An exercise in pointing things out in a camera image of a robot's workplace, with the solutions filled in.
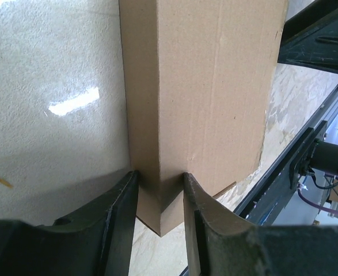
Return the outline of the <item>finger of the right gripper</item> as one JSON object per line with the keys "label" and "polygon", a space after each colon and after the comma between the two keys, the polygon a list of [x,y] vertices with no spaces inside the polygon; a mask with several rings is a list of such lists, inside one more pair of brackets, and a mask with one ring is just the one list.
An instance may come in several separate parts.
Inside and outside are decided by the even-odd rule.
{"label": "finger of the right gripper", "polygon": [[338,74],[338,1],[314,1],[286,21],[278,63]]}

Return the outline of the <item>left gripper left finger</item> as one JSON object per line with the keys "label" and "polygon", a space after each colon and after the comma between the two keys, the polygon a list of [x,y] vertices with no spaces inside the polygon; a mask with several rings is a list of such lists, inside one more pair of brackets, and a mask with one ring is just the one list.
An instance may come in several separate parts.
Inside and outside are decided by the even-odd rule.
{"label": "left gripper left finger", "polygon": [[137,171],[51,226],[0,220],[0,275],[128,275]]}

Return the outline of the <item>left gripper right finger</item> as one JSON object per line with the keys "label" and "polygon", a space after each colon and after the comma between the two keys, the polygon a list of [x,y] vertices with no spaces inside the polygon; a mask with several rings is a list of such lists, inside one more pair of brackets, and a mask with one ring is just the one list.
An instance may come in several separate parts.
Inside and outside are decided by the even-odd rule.
{"label": "left gripper right finger", "polygon": [[190,275],[338,275],[338,225],[259,226],[184,173]]}

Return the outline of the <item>brown cardboard express box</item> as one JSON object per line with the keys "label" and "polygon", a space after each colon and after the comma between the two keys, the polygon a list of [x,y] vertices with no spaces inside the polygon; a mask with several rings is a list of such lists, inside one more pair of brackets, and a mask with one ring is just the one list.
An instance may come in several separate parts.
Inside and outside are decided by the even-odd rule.
{"label": "brown cardboard express box", "polygon": [[287,1],[120,1],[137,215],[183,222],[184,172],[219,196],[259,167]]}

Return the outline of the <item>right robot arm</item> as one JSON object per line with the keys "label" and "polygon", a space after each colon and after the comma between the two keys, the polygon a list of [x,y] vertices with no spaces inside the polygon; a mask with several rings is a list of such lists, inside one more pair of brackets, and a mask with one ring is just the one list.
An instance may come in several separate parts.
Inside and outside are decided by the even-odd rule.
{"label": "right robot arm", "polygon": [[[278,63],[338,74],[338,1],[314,1],[286,21]],[[290,167],[290,184],[314,170],[338,177],[338,145],[313,133]]]}

